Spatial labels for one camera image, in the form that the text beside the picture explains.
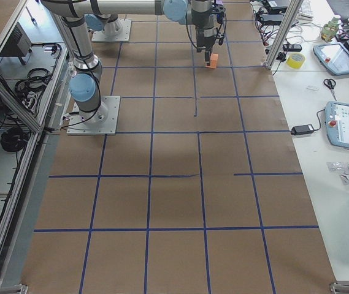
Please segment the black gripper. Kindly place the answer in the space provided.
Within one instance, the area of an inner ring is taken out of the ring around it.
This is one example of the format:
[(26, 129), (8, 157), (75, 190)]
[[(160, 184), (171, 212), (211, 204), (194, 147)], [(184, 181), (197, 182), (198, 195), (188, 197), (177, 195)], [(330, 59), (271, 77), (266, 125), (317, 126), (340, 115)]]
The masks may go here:
[(196, 51), (205, 50), (204, 59), (207, 66), (210, 66), (211, 52), (215, 42), (218, 40), (219, 45), (223, 44), (224, 32), (221, 32), (220, 29), (221, 27), (214, 26), (210, 28), (196, 27)]

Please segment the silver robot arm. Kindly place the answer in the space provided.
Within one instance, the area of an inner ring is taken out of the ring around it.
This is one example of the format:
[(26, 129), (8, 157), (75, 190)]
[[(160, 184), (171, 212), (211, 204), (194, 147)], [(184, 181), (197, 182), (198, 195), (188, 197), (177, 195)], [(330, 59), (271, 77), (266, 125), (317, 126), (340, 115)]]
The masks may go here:
[[(162, 14), (171, 21), (195, 28), (196, 40), (191, 41), (198, 53), (204, 52), (208, 68), (216, 68), (218, 55), (213, 52), (215, 42), (223, 44), (226, 34), (226, 10), (221, 1), (157, 1)], [(117, 14), (88, 14), (88, 29), (93, 31), (93, 42), (127, 42), (130, 38), (131, 19)]]
[(162, 15), (164, 1), (42, 1), (50, 13), (59, 18), (57, 28), (70, 52), (76, 75), (69, 92), (75, 100), (82, 122), (97, 123), (107, 114), (100, 93), (102, 64), (95, 55), (88, 33), (86, 16), (108, 20), (112, 15)]

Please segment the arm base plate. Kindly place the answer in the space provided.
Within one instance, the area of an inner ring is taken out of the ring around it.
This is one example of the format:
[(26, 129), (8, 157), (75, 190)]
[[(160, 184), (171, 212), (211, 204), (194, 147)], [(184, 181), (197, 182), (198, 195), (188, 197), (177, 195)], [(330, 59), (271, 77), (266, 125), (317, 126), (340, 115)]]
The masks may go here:
[(78, 112), (71, 116), (70, 127), (67, 128), (68, 135), (115, 135), (117, 130), (118, 113), (120, 109), (120, 96), (102, 96), (101, 106), (94, 116), (86, 121), (92, 113), (79, 111), (74, 103), (72, 111)]
[(131, 33), (130, 19), (116, 19), (104, 26), (102, 31), (95, 31), (92, 36), (92, 42), (95, 43), (114, 43), (128, 42)]

